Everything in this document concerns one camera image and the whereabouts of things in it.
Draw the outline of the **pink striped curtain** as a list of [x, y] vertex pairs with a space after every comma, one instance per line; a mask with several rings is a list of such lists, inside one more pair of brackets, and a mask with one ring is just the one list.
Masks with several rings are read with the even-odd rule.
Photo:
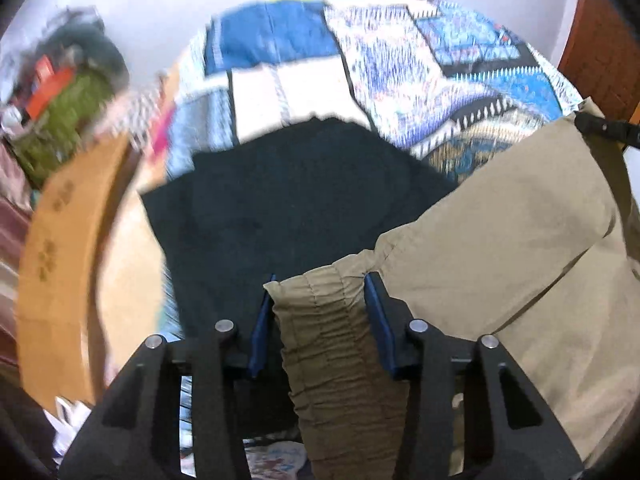
[[18, 375], [15, 303], [18, 268], [32, 216], [32, 187], [1, 142], [1, 371]]

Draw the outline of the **orange box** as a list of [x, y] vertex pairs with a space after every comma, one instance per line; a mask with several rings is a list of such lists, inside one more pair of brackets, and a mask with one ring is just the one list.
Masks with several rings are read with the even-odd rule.
[[74, 79], [75, 71], [63, 67], [43, 81], [27, 102], [25, 112], [30, 119], [37, 119], [49, 103], [58, 96]]

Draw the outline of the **black folded garment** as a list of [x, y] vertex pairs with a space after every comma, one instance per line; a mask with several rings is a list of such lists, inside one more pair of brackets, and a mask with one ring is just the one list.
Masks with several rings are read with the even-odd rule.
[[222, 152], [147, 192], [183, 335], [228, 318], [240, 341], [243, 437], [296, 424], [265, 286], [375, 245], [447, 196], [454, 182], [354, 122], [314, 118]]

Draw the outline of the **green storage basket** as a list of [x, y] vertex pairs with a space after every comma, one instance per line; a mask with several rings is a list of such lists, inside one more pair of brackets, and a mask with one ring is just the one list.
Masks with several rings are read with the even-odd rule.
[[33, 188], [68, 162], [81, 135], [100, 116], [114, 92], [96, 70], [85, 70], [44, 109], [24, 136], [9, 140], [9, 147]]

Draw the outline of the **white crumpled papers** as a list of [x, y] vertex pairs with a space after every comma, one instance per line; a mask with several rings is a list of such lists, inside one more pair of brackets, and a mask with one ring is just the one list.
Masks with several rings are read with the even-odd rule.
[[62, 460], [92, 413], [92, 407], [81, 401], [72, 402], [62, 396], [54, 398], [54, 410], [44, 410], [46, 419], [54, 429], [53, 459], [61, 466]]

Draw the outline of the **blue patchwork quilt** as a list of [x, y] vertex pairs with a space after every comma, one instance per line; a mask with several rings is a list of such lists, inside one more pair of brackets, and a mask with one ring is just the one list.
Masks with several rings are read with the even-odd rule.
[[528, 42], [447, 0], [258, 2], [178, 57], [165, 174], [294, 122], [356, 122], [461, 182], [582, 98]]

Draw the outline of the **wooden wardrobe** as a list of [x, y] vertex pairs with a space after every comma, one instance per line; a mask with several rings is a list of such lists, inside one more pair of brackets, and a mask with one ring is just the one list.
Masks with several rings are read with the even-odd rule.
[[639, 113], [639, 41], [610, 0], [578, 0], [560, 72], [605, 117]]

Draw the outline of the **wooden lap desk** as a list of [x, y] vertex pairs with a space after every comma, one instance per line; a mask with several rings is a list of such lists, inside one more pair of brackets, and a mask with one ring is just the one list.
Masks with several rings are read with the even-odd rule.
[[44, 185], [18, 270], [17, 356], [26, 393], [95, 404], [154, 330], [160, 248], [145, 223], [141, 165], [123, 134], [75, 155]]

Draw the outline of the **khaki brown pants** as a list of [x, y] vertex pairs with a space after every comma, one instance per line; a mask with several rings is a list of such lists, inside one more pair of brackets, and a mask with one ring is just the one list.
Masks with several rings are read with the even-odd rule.
[[319, 479], [388, 479], [408, 388], [378, 359], [364, 278], [444, 334], [491, 334], [594, 465], [639, 425], [639, 211], [620, 144], [571, 117], [476, 170], [371, 250], [267, 285]]

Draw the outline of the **grey plush pillow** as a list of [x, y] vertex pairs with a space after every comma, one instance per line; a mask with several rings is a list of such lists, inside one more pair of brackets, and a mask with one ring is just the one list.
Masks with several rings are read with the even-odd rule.
[[115, 92], [129, 86], [129, 70], [124, 57], [99, 27], [88, 23], [63, 25], [49, 37], [48, 46], [76, 65], [99, 72]]

